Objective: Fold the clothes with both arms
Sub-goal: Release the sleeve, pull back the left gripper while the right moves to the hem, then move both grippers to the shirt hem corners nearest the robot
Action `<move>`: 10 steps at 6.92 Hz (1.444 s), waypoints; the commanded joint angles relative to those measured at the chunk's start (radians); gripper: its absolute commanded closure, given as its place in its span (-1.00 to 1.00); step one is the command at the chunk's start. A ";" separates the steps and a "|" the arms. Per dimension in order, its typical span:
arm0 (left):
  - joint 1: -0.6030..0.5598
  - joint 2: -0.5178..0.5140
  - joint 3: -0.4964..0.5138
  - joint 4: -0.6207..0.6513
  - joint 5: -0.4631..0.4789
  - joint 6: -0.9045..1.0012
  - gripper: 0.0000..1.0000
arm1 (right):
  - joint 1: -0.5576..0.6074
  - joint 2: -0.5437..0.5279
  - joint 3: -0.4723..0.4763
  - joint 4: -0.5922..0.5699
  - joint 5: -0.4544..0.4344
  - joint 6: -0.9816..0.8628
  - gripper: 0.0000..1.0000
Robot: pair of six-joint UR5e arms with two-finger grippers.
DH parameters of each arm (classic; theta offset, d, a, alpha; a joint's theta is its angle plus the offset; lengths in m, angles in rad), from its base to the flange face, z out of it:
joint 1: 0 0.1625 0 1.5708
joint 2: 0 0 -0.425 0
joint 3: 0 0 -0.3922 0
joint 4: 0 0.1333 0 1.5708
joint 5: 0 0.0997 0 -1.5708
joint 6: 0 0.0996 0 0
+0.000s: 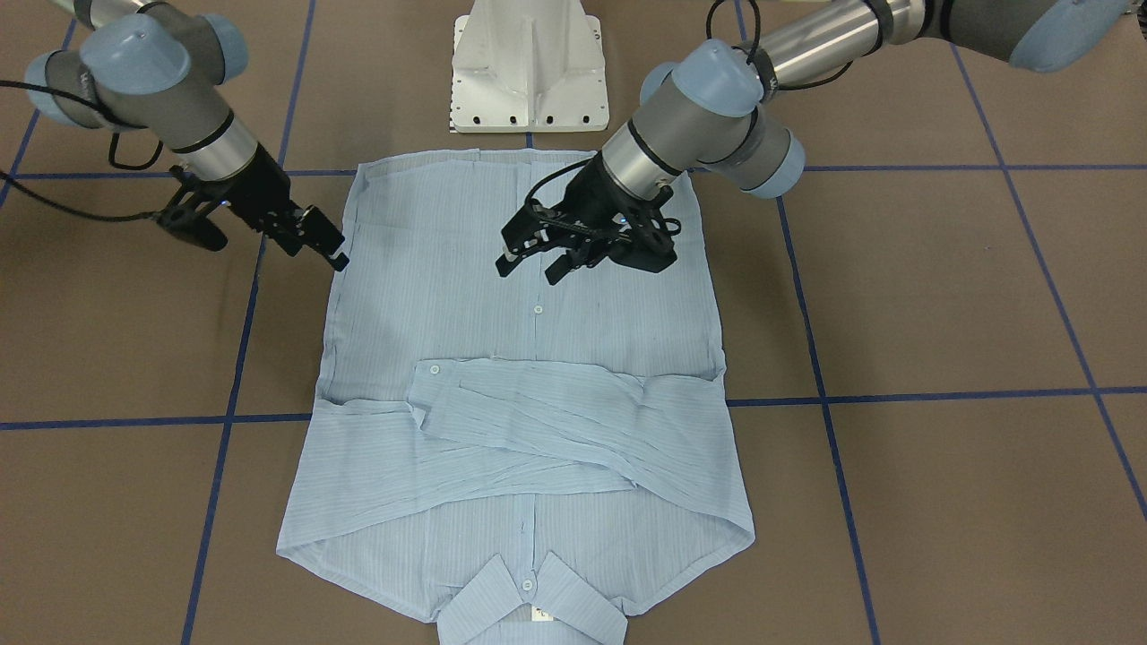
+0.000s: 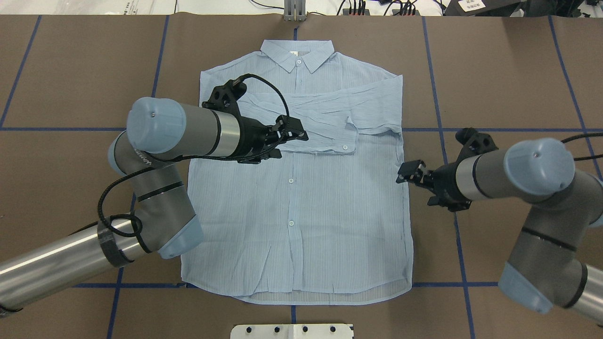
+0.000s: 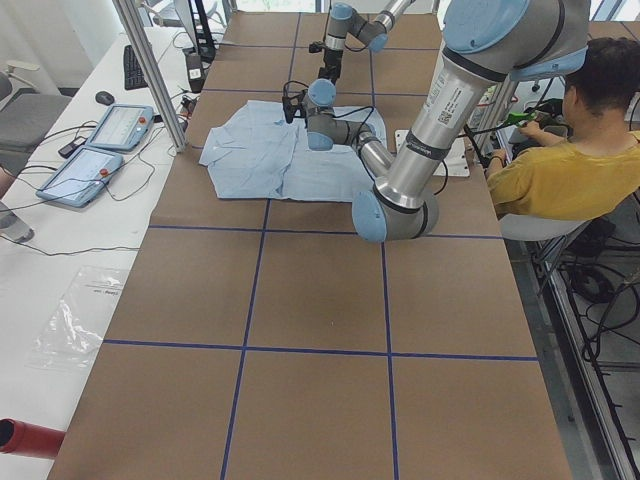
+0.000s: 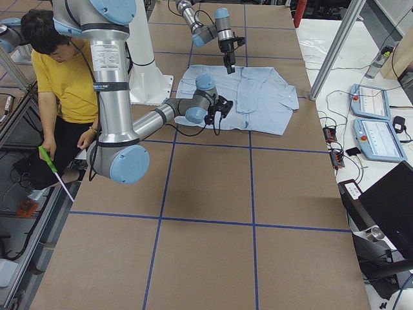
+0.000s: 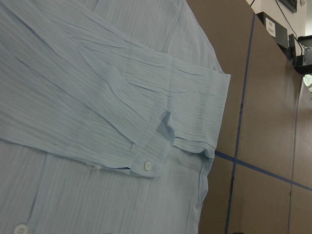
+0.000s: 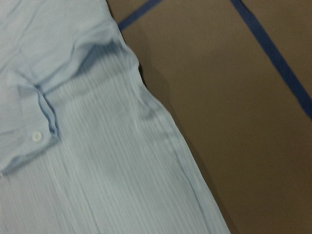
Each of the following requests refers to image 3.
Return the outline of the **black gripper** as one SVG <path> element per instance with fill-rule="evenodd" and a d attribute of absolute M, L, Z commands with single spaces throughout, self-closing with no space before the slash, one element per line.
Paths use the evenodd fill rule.
<path fill-rule="evenodd" d="M 325 48 L 323 50 L 324 65 L 319 69 L 318 77 L 336 82 L 341 76 L 342 58 L 342 50 Z"/>

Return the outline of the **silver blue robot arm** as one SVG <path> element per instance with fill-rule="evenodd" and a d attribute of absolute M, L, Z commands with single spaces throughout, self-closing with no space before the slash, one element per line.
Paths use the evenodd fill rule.
<path fill-rule="evenodd" d="M 335 82 L 347 37 L 381 50 L 408 6 L 391 1 L 367 21 L 352 6 L 335 4 L 320 46 L 325 65 L 301 99 L 309 147 L 347 145 L 374 174 L 372 188 L 352 201 L 352 221 L 362 238 L 376 243 L 419 238 L 436 225 L 438 206 L 427 182 L 490 86 L 566 75 L 586 55 L 587 1 L 451 2 L 442 68 L 398 153 L 391 154 L 366 124 L 336 118 Z"/>
<path fill-rule="evenodd" d="M 365 49 L 372 52 L 382 50 L 388 34 L 399 17 L 413 1 L 390 1 L 378 15 L 369 21 L 351 5 L 338 2 L 329 9 L 323 39 L 309 45 L 310 53 L 323 54 L 324 64 L 318 77 L 333 84 L 341 76 L 342 58 L 349 35 L 357 39 Z"/>

